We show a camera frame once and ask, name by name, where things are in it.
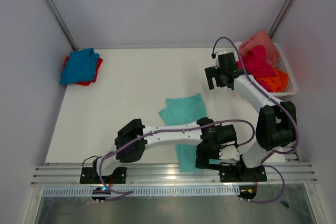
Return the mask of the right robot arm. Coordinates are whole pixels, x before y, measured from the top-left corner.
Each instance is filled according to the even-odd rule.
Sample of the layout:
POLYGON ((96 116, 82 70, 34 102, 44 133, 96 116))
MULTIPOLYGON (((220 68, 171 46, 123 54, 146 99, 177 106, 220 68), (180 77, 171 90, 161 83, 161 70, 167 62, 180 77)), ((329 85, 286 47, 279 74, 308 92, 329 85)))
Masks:
POLYGON ((258 112, 255 143, 241 154, 235 165, 235 174, 248 181, 262 170, 263 163, 282 147, 293 143, 292 150, 299 144, 296 107, 292 102, 282 102, 269 94, 245 66, 238 66, 232 52, 212 53, 216 65, 205 69, 209 89, 228 87, 244 97, 258 112))

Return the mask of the teal t shirt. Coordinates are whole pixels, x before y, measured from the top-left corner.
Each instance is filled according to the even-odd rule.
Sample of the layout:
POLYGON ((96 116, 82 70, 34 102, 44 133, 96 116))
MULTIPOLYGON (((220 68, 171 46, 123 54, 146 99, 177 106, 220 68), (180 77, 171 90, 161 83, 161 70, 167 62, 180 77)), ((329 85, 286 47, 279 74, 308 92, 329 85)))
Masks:
MULTIPOLYGON (((166 126, 189 124, 207 116, 200 93, 185 98, 167 98, 165 103, 166 107, 159 115, 166 126)), ((196 171, 196 146, 180 144, 175 146, 175 150, 179 171, 196 171)))

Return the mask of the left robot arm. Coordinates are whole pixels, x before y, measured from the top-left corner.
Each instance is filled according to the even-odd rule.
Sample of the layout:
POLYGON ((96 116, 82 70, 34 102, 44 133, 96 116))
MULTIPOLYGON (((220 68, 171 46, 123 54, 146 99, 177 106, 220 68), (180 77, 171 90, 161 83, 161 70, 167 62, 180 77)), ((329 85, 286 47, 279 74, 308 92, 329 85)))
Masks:
POLYGON ((201 160, 218 160, 235 164, 240 159, 237 134, 232 124, 215 124, 205 117, 184 125, 148 126, 134 119, 118 131, 110 155, 98 157, 92 164, 91 176, 99 183, 106 182, 122 163, 134 163, 146 150, 168 145, 196 147, 196 157, 201 160))

